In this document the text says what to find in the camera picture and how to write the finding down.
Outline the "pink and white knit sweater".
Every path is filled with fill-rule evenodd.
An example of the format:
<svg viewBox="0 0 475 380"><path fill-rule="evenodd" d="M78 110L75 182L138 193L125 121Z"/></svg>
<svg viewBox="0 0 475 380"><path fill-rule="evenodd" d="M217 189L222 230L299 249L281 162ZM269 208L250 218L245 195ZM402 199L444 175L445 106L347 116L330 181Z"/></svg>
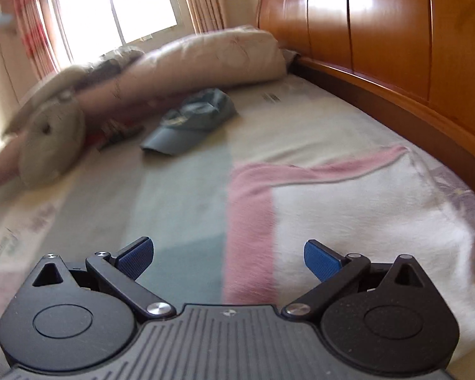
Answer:
<svg viewBox="0 0 475 380"><path fill-rule="evenodd" d="M475 348L475 193L403 146L319 167L250 164L231 174L224 298L285 305L317 284L303 260L315 239L377 263L414 256Z"/></svg>

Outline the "grey pillow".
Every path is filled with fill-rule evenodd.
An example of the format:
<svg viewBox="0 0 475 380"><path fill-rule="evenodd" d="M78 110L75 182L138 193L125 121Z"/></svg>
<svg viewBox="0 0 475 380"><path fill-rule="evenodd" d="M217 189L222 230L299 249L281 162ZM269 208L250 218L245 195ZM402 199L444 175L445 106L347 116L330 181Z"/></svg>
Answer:
<svg viewBox="0 0 475 380"><path fill-rule="evenodd" d="M89 66L71 65L58 73L51 73L34 86L21 100L21 107L7 123L1 136L19 132L30 117L45 102L61 94L71 93L90 73Z"/></svg>

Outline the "left striped curtain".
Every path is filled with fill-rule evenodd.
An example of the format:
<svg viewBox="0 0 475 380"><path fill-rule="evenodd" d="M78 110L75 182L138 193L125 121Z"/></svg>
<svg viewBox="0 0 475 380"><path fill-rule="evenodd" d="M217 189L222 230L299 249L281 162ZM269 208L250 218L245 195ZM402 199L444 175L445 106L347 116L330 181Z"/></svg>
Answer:
<svg viewBox="0 0 475 380"><path fill-rule="evenodd" d="M59 71L40 0L12 0L26 56L38 80Z"/></svg>

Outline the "black hair clip with flower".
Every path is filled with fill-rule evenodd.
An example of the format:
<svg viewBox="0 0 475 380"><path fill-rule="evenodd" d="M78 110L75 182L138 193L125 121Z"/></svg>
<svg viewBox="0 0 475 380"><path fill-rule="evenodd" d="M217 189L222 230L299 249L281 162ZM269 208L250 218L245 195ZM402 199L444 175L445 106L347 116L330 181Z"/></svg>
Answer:
<svg viewBox="0 0 475 380"><path fill-rule="evenodd" d="M101 126L104 140L98 145L98 151L135 138L143 132L144 128L142 124L127 125L116 120L109 120Z"/></svg>

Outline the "wooden headboard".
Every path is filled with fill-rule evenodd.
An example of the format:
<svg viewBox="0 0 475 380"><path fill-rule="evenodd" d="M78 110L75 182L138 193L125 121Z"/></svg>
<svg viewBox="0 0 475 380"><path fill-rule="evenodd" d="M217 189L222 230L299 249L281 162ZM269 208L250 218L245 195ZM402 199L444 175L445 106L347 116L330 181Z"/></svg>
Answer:
<svg viewBox="0 0 475 380"><path fill-rule="evenodd" d="M295 72L450 167L475 191L475 0L258 0Z"/></svg>

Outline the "floral cream rolled quilt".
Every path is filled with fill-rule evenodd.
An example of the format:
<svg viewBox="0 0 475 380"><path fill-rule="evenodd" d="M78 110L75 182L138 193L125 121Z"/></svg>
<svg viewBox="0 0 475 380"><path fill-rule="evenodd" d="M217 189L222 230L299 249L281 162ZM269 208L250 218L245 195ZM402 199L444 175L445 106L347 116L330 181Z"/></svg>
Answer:
<svg viewBox="0 0 475 380"><path fill-rule="evenodd" d="M118 76L49 101L77 101L85 114L86 142L90 132L109 120L134 121L144 112L173 107L189 93L278 80L286 73L287 61L275 37L245 26L175 40L145 52ZM18 161L27 125L5 136L0 186L20 178Z"/></svg>

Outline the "grey cat face cushion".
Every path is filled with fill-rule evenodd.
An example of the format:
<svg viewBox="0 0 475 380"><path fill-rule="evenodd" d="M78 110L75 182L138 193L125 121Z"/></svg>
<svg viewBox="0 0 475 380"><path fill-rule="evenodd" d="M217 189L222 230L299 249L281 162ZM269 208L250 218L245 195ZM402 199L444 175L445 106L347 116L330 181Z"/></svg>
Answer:
<svg viewBox="0 0 475 380"><path fill-rule="evenodd" d="M74 99L42 105L26 127L18 161L24 185L31 189L54 183L78 160L86 138L86 118Z"/></svg>

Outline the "grey folded cloth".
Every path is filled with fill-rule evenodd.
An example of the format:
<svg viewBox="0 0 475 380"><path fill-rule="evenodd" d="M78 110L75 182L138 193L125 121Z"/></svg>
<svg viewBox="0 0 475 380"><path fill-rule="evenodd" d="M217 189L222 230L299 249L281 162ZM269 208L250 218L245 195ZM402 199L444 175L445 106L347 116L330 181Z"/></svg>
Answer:
<svg viewBox="0 0 475 380"><path fill-rule="evenodd" d="M85 75L74 85L74 89L80 91L118 76L144 54L136 46L122 46L108 52L86 67Z"/></svg>

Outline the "blue baseball cap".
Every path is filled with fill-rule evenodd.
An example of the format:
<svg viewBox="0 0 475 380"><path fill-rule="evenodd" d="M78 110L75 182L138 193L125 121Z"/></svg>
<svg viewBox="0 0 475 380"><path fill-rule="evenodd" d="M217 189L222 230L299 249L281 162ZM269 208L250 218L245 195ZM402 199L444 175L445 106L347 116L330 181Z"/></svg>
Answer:
<svg viewBox="0 0 475 380"><path fill-rule="evenodd" d="M231 97L218 88L203 90L170 110L141 143L144 152L182 155L237 115Z"/></svg>

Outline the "window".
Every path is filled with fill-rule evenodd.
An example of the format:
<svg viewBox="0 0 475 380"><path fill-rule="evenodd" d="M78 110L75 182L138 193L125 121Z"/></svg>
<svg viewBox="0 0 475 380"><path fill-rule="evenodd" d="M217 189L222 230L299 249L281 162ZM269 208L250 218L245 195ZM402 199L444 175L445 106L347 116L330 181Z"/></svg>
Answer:
<svg viewBox="0 0 475 380"><path fill-rule="evenodd" d="M56 55L89 62L123 46L152 51L194 32L185 0L48 0Z"/></svg>

